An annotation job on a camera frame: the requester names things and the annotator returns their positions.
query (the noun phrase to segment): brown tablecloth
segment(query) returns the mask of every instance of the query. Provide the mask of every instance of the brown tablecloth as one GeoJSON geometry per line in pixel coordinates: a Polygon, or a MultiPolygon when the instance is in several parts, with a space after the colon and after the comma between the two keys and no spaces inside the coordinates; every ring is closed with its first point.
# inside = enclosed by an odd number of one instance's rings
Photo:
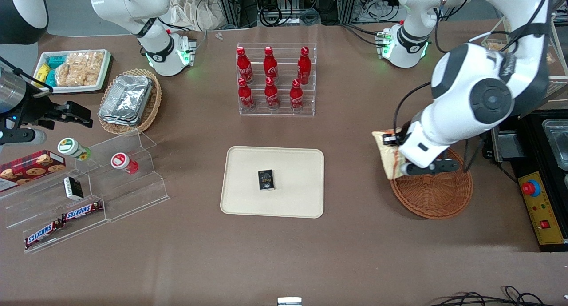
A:
{"type": "MultiPolygon", "coordinates": [[[[442,23],[441,45],[454,47],[494,23],[442,23]]],[[[273,305],[279,296],[301,296],[305,305],[425,305],[467,290],[502,297],[505,284],[562,303],[568,259],[535,253],[519,187],[495,166],[475,161],[471,204],[454,219],[422,219],[393,195],[371,132],[390,128],[400,98],[429,81],[441,56],[434,47],[416,67],[397,69],[341,27],[222,33],[223,41],[211,34],[201,46],[195,67],[159,77],[164,99],[147,134],[158,143],[154,164],[172,198],[37,254],[22,252],[21,232],[0,227],[2,304],[273,305]],[[239,41],[318,43],[316,116],[239,116],[239,41]],[[235,145],[321,150],[324,214],[222,213],[225,155],[235,145]]],[[[40,43],[41,51],[96,48],[114,56],[111,76],[148,68],[134,36],[47,36],[40,43]]],[[[53,100],[88,106],[96,119],[100,98],[53,100]]],[[[416,93],[400,122],[430,102],[428,89],[416,93]]],[[[44,146],[5,148],[2,162],[42,147],[54,150],[66,136],[85,145],[112,137],[97,121],[92,130],[58,123],[48,136],[44,146]]]]}

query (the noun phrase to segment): red cookie box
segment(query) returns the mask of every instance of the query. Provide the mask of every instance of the red cookie box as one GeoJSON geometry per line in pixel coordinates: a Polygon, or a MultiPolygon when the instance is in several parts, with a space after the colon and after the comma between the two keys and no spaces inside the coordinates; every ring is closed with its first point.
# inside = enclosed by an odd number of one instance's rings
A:
{"type": "Polygon", "coordinates": [[[51,173],[65,170],[65,159],[48,150],[0,166],[0,193],[51,173]]]}

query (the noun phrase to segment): cloth bag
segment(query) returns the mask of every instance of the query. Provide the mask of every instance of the cloth bag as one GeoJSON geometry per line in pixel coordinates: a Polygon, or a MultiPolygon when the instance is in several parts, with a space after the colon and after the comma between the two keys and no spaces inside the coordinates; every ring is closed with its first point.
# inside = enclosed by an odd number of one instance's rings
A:
{"type": "Polygon", "coordinates": [[[169,24],[205,31],[219,28],[227,23],[219,0],[203,0],[199,4],[200,1],[170,0],[169,24]]]}

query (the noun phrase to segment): yellow control panel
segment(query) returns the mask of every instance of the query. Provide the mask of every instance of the yellow control panel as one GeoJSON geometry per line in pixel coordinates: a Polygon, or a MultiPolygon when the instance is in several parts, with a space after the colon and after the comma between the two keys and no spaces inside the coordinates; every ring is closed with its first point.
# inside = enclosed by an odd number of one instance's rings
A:
{"type": "Polygon", "coordinates": [[[550,207],[540,173],[534,172],[518,180],[538,243],[540,245],[564,243],[564,237],[550,207]]]}

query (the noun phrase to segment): red emergency stop button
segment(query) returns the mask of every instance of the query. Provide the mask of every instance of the red emergency stop button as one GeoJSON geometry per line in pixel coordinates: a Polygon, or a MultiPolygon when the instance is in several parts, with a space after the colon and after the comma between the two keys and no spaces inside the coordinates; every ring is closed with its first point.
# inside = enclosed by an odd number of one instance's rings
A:
{"type": "Polygon", "coordinates": [[[548,222],[548,220],[540,221],[540,228],[550,228],[550,223],[548,222]]]}
{"type": "Polygon", "coordinates": [[[540,184],[536,180],[529,180],[521,185],[521,190],[526,195],[537,197],[540,195],[540,184]]]}

